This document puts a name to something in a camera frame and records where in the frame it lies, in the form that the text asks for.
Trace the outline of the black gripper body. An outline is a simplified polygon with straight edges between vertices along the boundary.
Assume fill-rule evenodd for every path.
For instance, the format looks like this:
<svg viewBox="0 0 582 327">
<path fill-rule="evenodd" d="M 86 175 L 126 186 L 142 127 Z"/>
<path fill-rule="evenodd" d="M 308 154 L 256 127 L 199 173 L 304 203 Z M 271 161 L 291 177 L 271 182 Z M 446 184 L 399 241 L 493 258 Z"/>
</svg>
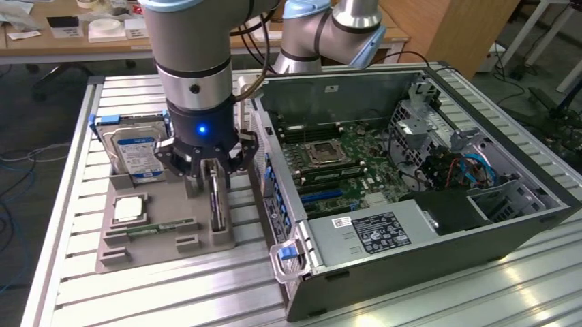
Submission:
<svg viewBox="0 0 582 327">
<path fill-rule="evenodd" d="M 203 158 L 227 154 L 238 144 L 234 123 L 234 99 L 227 98 L 218 106 L 188 110 L 167 100 L 167 109 L 174 128 L 174 147 L 186 155 L 200 151 Z"/>
</svg>

